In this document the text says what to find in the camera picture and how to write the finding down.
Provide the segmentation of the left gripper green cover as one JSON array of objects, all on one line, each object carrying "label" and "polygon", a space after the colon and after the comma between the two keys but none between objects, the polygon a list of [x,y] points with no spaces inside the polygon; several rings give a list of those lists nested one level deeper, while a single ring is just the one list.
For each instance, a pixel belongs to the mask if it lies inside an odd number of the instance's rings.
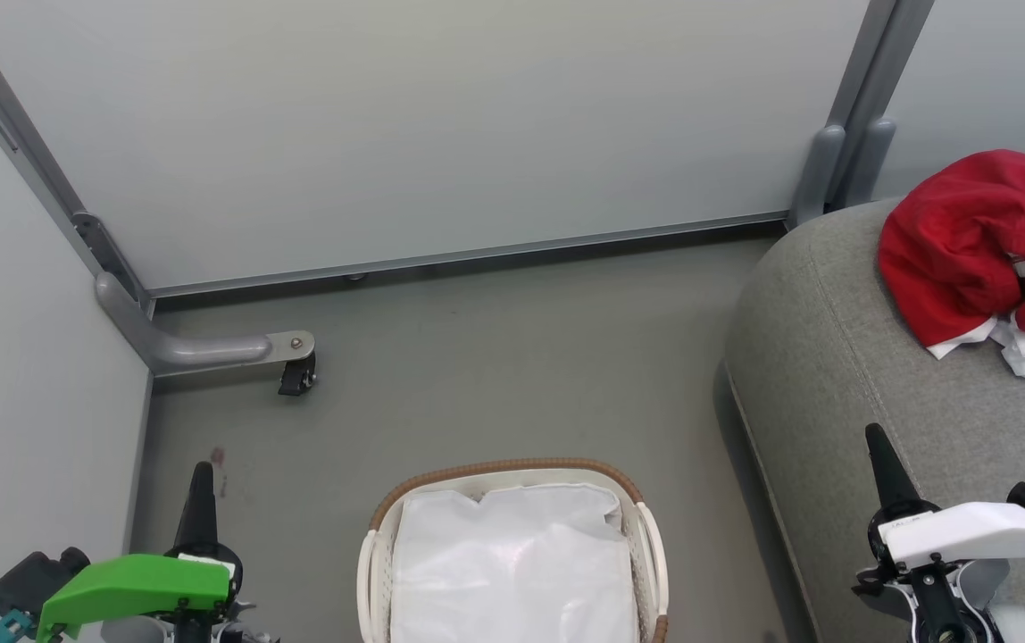
[{"label": "left gripper green cover", "polygon": [[165,555],[129,554],[85,566],[42,605],[37,642],[79,637],[92,622],[148,617],[164,622],[166,642],[214,642],[242,589],[242,561],[218,546],[213,464],[196,463]]}]

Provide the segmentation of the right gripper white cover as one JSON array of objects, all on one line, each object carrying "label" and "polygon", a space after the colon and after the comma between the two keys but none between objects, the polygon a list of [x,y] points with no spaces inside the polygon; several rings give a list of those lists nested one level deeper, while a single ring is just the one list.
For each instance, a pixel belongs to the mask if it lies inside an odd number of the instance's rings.
[{"label": "right gripper white cover", "polygon": [[868,538],[876,565],[853,593],[908,622],[910,642],[1025,642],[1025,609],[997,601],[1013,559],[1025,559],[1025,508],[965,503],[922,513],[922,500],[878,423],[866,427],[884,515]]}]

